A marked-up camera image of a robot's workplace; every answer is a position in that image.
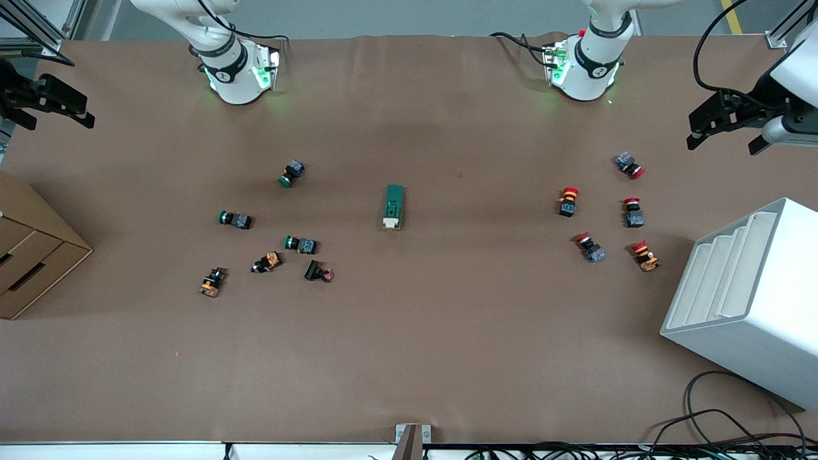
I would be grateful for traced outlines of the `red button with orange block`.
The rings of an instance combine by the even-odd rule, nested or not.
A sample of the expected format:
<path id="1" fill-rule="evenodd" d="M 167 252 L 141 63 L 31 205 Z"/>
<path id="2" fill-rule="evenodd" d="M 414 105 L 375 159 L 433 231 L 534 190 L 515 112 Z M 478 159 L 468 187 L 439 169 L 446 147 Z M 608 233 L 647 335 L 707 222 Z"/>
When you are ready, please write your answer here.
<path id="1" fill-rule="evenodd" d="M 649 273 L 661 266 L 660 260 L 651 252 L 645 240 L 631 245 L 634 260 L 643 273 Z"/>

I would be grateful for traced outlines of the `brown cardboard box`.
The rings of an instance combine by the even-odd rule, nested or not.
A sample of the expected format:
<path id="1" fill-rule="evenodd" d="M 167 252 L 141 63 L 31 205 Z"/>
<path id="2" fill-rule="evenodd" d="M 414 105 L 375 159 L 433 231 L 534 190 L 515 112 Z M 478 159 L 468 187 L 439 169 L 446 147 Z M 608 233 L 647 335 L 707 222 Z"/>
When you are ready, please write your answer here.
<path id="1" fill-rule="evenodd" d="M 14 320 L 93 249 L 25 181 L 0 171 L 0 320 Z"/>

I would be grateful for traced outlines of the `silver table edge bracket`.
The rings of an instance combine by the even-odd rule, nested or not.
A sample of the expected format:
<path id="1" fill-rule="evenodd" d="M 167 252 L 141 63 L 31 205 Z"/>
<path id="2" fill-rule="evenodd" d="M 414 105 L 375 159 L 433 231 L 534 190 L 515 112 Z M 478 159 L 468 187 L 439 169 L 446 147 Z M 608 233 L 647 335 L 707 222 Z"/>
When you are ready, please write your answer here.
<path id="1" fill-rule="evenodd" d="M 398 424 L 396 448 L 391 460 L 429 460 L 427 446 L 432 442 L 433 426 Z"/>

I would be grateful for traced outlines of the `white table edge rail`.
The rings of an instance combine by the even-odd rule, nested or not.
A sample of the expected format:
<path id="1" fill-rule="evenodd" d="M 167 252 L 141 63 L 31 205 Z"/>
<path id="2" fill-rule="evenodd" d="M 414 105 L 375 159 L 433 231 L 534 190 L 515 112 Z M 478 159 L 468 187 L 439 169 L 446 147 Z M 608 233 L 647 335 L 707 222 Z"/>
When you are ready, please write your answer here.
<path id="1" fill-rule="evenodd" d="M 391 460 L 393 443 L 0 441 L 0 460 Z"/>

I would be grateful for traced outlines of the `aluminium frame profile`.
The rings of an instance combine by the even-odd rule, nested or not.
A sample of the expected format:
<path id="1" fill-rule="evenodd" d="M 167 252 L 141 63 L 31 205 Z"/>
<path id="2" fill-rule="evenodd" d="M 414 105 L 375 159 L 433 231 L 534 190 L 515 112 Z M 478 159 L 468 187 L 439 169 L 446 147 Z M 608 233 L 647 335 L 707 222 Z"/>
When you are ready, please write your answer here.
<path id="1" fill-rule="evenodd" d="M 818 0 L 798 0 L 771 29 L 764 32 L 769 49 L 786 49 L 814 20 L 818 19 Z"/>
<path id="2" fill-rule="evenodd" d="M 59 50 L 74 39 L 88 0 L 0 0 L 0 46 Z"/>

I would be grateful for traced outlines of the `green load switch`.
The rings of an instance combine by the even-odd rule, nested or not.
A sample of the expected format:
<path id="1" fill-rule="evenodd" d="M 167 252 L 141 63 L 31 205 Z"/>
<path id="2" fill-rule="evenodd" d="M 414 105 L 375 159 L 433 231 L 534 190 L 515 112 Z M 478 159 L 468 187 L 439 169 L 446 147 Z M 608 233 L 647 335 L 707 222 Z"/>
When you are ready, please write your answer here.
<path id="1" fill-rule="evenodd" d="M 398 229 L 403 222 L 404 187 L 400 184 L 389 184 L 385 191 L 382 226 Z"/>

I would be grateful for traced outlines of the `white stepped rack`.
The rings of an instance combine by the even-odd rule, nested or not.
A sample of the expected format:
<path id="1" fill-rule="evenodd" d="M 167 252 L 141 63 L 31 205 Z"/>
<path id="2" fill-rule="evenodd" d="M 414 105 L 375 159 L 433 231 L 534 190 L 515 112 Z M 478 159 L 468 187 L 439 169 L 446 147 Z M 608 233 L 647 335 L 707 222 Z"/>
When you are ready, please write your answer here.
<path id="1" fill-rule="evenodd" d="M 698 239 L 660 333 L 818 411 L 818 211 L 783 197 Z"/>

